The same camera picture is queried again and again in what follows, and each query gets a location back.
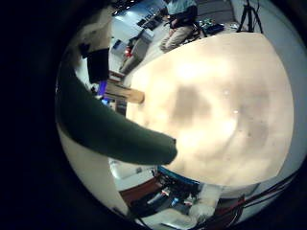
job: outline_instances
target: person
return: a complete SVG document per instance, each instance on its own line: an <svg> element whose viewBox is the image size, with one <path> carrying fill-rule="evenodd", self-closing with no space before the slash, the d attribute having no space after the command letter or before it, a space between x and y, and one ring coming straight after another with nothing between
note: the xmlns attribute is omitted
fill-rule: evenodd
<svg viewBox="0 0 307 230"><path fill-rule="evenodd" d="M167 0L167 3L170 31L159 46L164 53L178 47L192 33L193 23L198 15L197 4L194 0Z"/></svg>

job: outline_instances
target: white table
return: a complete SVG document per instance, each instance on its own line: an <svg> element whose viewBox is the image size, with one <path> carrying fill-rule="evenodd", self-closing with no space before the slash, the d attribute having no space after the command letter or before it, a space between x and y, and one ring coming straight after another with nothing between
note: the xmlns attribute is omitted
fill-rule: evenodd
<svg viewBox="0 0 307 230"><path fill-rule="evenodd" d="M288 154L294 105L287 74L261 34L219 34L135 72L145 102L127 117L177 139L167 169L205 183L245 186L276 176Z"/></svg>

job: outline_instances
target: green cloth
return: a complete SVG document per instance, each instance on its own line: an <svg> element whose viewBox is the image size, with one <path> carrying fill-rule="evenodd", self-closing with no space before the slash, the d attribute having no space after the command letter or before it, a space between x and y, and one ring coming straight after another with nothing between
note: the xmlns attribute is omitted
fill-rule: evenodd
<svg viewBox="0 0 307 230"><path fill-rule="evenodd" d="M86 91L68 64L59 70L56 113L67 135L100 154L144 165L169 164L177 155L175 139L103 105Z"/></svg>

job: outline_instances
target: metal stand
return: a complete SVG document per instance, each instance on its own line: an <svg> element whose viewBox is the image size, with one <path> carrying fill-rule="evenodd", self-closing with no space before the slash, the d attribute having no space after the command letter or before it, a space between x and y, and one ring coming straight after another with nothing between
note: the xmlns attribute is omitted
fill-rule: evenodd
<svg viewBox="0 0 307 230"><path fill-rule="evenodd" d="M242 31L243 24L244 24L247 16L248 16L248 32L250 32L250 33L254 32L254 28L253 28L253 25L252 25L252 14L254 14L254 16L255 16L255 20L259 25L261 34L263 33L259 15L258 15L256 9L250 5L249 0L247 0L247 4L244 5L243 14L242 14L242 17L241 17L241 23L240 23L240 26L237 30L237 33Z"/></svg>

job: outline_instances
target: tripod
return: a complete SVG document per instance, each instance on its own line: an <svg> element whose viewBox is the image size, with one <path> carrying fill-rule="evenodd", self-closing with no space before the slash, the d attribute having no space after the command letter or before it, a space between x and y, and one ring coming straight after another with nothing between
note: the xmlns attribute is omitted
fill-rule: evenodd
<svg viewBox="0 0 307 230"><path fill-rule="evenodd" d="M252 14L254 14L254 16L255 16L255 20L259 25L261 34L263 33L259 15L258 15L257 11L255 10L255 8L250 5L249 0L247 0L247 4L244 5L243 14L242 14L242 17L241 17L241 23L240 23L240 26L237 30L237 33L242 31L242 27L243 27L244 21L246 20L247 16L248 16L248 31L250 33L254 32L254 27L252 25Z"/></svg>

